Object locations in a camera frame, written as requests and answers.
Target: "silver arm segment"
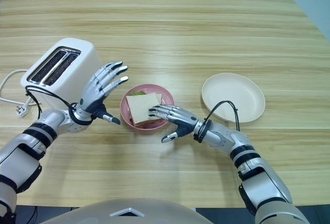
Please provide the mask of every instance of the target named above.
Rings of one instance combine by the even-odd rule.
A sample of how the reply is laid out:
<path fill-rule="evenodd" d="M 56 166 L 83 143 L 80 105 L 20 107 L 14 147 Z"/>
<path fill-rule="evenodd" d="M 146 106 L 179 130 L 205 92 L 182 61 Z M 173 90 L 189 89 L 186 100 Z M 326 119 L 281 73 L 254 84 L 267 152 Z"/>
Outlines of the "silver arm segment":
<path fill-rule="evenodd" d="M 59 135 L 81 132 L 96 117 L 120 124 L 106 112 L 103 100 L 128 80 L 124 76 L 112 81 L 126 70 L 122 61 L 104 65 L 87 83 L 78 104 L 68 110 L 44 111 L 36 122 L 0 149 L 0 223 L 15 222 L 17 194 L 27 190 L 39 176 L 39 160 Z"/>
<path fill-rule="evenodd" d="M 165 136 L 162 142 L 193 132 L 195 140 L 221 149 L 232 159 L 242 181 L 240 195 L 247 209 L 256 215 L 255 223 L 309 223 L 292 205 L 288 188 L 257 153 L 246 134 L 210 120 L 203 122 L 195 119 L 194 114 L 172 105 L 157 105 L 150 109 L 150 116 L 161 117 L 178 125 L 178 129 L 169 135 L 171 138 Z"/>

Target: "sandwich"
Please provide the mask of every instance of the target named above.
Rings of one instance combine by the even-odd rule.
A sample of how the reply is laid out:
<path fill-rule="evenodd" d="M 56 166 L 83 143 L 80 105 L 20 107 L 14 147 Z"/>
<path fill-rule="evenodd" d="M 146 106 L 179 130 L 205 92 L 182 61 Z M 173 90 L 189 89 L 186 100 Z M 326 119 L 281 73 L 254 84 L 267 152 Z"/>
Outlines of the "sandwich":
<path fill-rule="evenodd" d="M 126 96 L 133 125 L 140 126 L 146 123 L 161 121 L 161 118 L 150 117 L 149 109 L 161 104 L 162 95 L 160 93 L 150 93 L 142 95 Z"/>

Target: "white toaster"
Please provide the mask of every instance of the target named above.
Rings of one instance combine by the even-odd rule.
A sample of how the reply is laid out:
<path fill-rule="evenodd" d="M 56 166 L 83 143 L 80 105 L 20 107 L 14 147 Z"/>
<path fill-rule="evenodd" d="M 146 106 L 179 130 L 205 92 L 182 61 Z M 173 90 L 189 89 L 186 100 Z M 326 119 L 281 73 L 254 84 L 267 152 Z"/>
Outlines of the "white toaster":
<path fill-rule="evenodd" d="M 27 70 L 21 78 L 21 85 L 41 87 L 74 103 L 79 101 L 86 83 L 101 66 L 92 43 L 64 38 Z M 45 108 L 67 108 L 57 98 L 34 91 L 32 94 Z"/>

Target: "beige plate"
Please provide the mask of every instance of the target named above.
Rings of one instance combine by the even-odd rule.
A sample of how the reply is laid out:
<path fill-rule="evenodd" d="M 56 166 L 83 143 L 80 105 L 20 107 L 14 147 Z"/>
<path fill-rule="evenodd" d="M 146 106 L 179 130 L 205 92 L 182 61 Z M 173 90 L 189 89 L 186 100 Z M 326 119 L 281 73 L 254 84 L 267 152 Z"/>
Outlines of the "beige plate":
<path fill-rule="evenodd" d="M 217 103 L 230 100 L 238 109 L 239 122 L 251 122 L 265 110 L 263 92 L 250 79 L 235 73 L 219 73 L 208 78 L 203 84 L 202 98 L 211 110 Z M 221 105 L 214 113 L 226 121 L 235 122 L 235 115 L 229 104 Z"/>

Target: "power cord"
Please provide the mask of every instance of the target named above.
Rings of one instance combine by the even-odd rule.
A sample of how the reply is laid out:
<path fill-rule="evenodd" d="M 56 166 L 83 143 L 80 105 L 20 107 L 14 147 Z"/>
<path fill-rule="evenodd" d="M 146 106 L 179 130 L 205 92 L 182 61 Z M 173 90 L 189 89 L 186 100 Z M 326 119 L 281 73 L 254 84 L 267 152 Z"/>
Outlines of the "power cord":
<path fill-rule="evenodd" d="M 3 88 L 4 84 L 6 83 L 6 81 L 14 74 L 16 73 L 20 73 L 20 72 L 26 72 L 26 69 L 17 69 L 14 70 L 12 72 L 10 72 L 1 82 L 0 84 L 0 93 L 1 93 L 1 89 Z M 20 101 L 15 101 L 15 100 L 11 100 L 11 99 L 6 99 L 6 98 L 2 98 L 0 97 L 0 100 L 8 102 L 8 103 L 13 103 L 13 104 L 18 104 L 19 106 L 17 106 L 16 108 L 16 112 L 17 112 L 17 116 L 19 117 L 24 117 L 25 115 L 28 114 L 29 110 L 28 107 L 32 106 L 32 105 L 36 105 L 36 103 L 31 103 L 31 98 L 28 98 L 26 100 L 26 102 L 20 102 Z"/>
<path fill-rule="evenodd" d="M 196 136 L 197 138 L 200 137 L 200 131 L 201 131 L 202 127 L 205 127 L 205 124 L 207 123 L 208 119 L 213 114 L 213 112 L 215 112 L 216 109 L 219 108 L 220 105 L 222 105 L 224 103 L 228 103 L 233 108 L 234 114 L 235 114 L 236 130 L 237 131 L 241 131 L 241 128 L 240 128 L 240 125 L 239 125 L 239 120 L 238 120 L 238 113 L 237 113 L 238 109 L 235 107 L 235 105 L 233 104 L 232 101 L 225 100 L 225 101 L 221 101 L 218 104 L 216 104 L 216 106 L 210 111 L 210 113 L 208 114 L 208 116 L 206 118 L 204 118 L 204 122 L 203 122 L 203 124 L 201 125 L 200 129 L 197 132 L 197 136 Z"/>
<path fill-rule="evenodd" d="M 68 108 L 73 108 L 72 107 L 72 104 L 69 104 L 68 101 L 64 100 L 59 95 L 56 95 L 55 93 L 53 93 L 51 91 L 48 91 L 46 89 L 43 89 L 43 88 L 41 88 L 39 86 L 27 85 L 25 87 L 25 91 L 26 91 L 26 95 L 29 96 L 29 97 L 31 97 L 35 101 L 36 105 L 38 106 L 38 119 L 40 118 L 40 115 L 42 113 L 42 109 L 40 107 L 40 103 L 38 102 L 37 98 L 32 94 L 32 91 L 39 92 L 39 93 L 42 93 L 42 94 L 49 95 L 49 96 L 52 96 L 54 98 L 57 98 L 60 101 L 62 101 Z"/>
<path fill-rule="evenodd" d="M 35 206 L 35 209 L 26 224 L 30 224 L 31 221 L 32 221 L 31 224 L 35 224 L 37 221 L 37 217 L 38 217 L 38 207 Z"/>

